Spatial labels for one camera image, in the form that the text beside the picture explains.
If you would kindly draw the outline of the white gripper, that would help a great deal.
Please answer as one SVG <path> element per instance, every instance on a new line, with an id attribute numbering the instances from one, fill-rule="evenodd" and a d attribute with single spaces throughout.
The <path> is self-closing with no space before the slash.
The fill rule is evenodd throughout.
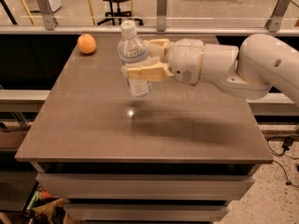
<path id="1" fill-rule="evenodd" d="M 170 77 L 179 83 L 195 85 L 199 79 L 204 42 L 183 38 L 174 44 L 167 38 L 144 40 L 149 58 L 136 63 L 125 63 L 122 74 L 130 79 L 162 82 Z"/>

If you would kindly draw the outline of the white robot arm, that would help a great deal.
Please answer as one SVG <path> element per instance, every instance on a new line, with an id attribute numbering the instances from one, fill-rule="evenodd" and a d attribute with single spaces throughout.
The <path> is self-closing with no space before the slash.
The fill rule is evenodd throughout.
<path id="1" fill-rule="evenodd" d="M 299 51 L 265 34 L 248 36 L 240 47 L 199 39 L 151 39 L 149 57 L 124 65 L 127 78 L 189 85 L 211 83 L 227 94 L 260 99 L 276 88 L 299 105 Z"/>

